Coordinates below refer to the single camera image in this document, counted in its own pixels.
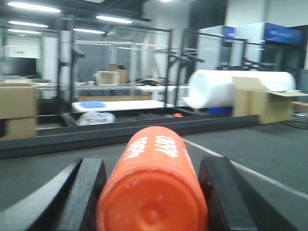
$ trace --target blue object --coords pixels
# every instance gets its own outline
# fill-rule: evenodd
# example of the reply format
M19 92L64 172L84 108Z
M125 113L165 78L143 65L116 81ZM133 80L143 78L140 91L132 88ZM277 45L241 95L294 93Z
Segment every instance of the blue object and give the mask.
M84 108L102 108L106 107L106 104L100 102L100 101L81 101L79 102L79 105Z
M235 28L230 26L223 27L223 36L227 38L235 38ZM233 42L232 39L224 39L225 42Z
M232 113L233 107L211 107L208 109L209 114Z
M264 40L302 45L304 42L304 33L300 30L266 23Z

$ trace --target plastic bag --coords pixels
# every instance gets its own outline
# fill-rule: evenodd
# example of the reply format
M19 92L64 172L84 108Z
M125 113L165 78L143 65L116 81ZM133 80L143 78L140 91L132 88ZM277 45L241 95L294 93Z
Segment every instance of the plastic bag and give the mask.
M84 125L95 125L95 124L109 124L115 121L116 117L110 112L97 112L89 111L81 115L78 119L77 124L79 126Z

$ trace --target white foam roll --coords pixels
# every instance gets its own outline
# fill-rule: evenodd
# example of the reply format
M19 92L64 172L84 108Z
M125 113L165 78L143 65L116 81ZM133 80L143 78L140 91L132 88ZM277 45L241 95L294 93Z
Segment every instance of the white foam roll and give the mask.
M233 106L235 87L232 77L257 77L266 88L295 89L295 80L288 72L197 70L188 82L189 96L183 100L196 109Z

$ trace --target blue container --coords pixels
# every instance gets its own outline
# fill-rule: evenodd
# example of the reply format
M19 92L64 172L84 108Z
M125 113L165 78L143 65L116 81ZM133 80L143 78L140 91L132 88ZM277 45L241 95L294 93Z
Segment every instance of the blue container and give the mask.
M211 107L208 109L209 114L232 113L233 107Z

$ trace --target black cable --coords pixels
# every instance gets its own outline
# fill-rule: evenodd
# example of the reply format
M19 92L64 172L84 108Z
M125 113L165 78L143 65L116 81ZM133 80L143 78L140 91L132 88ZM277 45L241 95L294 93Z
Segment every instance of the black cable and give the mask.
M303 127L298 127L298 126L289 124L288 122L305 124L305 126L303 126ZM305 122L305 121L287 120L287 121L284 121L284 122L281 122L281 123L282 123L282 124L285 124L286 126L292 127L292 128L298 128L298 129L308 130L308 122Z

